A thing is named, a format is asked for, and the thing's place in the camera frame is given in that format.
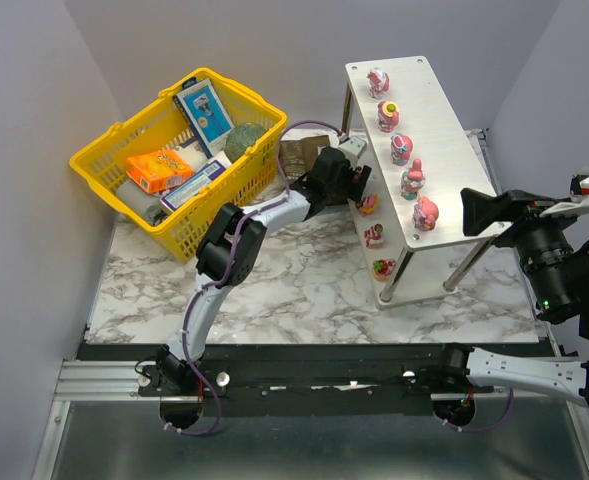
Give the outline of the pink toy orange plate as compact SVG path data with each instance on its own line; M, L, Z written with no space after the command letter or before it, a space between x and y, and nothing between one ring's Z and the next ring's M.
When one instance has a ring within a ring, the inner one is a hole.
M379 196L370 194L356 204L357 212L362 216L368 216L376 211L379 204Z

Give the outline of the red strawberry cake toy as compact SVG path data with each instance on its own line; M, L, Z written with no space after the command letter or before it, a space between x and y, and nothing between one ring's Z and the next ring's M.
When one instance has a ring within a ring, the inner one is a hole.
M385 244L383 225L381 223L371 225L363 232L363 237L368 249L381 248Z

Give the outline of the pink mushroom toy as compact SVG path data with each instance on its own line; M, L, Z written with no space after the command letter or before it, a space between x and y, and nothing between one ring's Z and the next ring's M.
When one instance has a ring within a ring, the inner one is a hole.
M415 200L425 185L425 181L422 160L416 158L402 175L401 196L406 200Z

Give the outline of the pink toy blue bow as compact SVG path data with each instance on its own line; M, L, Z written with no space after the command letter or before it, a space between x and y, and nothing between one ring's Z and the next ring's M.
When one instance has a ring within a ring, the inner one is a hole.
M390 158L393 164L404 166L410 160L413 141L408 135L397 132L390 139Z

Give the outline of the pink toy yellow top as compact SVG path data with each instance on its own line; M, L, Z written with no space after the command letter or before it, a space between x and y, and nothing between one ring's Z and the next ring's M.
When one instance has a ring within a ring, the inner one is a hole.
M381 132L392 133L399 124L398 105L389 100L381 100L377 105L378 128Z

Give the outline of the pink bear strawberry toy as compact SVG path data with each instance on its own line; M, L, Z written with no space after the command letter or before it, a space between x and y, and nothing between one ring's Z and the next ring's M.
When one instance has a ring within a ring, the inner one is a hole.
M395 259L374 260L371 268L373 277L380 282L387 281L394 272L396 264L397 262Z

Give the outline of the pink white bunny toy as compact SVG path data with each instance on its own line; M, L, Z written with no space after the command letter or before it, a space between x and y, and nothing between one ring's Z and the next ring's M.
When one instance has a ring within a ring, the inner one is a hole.
M388 74L380 67L372 68L368 74L369 94L374 99L382 99L390 87Z

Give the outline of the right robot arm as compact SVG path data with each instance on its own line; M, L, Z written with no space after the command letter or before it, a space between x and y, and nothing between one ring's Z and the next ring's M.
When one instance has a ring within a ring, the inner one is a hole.
M522 190L489 196L464 188L461 199L464 235L480 234L495 222L509 223L492 244L516 250L536 298L538 319L558 325L578 318L579 335L589 340L589 239L575 250L564 235L579 216L589 213L589 191L554 199ZM443 381L459 387L517 388L589 408L589 360L544 361L447 344L438 372Z

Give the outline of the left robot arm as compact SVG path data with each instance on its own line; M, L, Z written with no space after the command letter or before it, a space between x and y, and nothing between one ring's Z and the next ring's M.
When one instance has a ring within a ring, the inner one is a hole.
M202 376L196 362L205 353L213 322L232 289L251 273L268 234L315 217L334 197L362 199L371 168L357 162L366 149L360 139L325 147L312 169L273 199L250 207L221 207L197 248L195 292L181 327L156 356L165 384L182 390Z

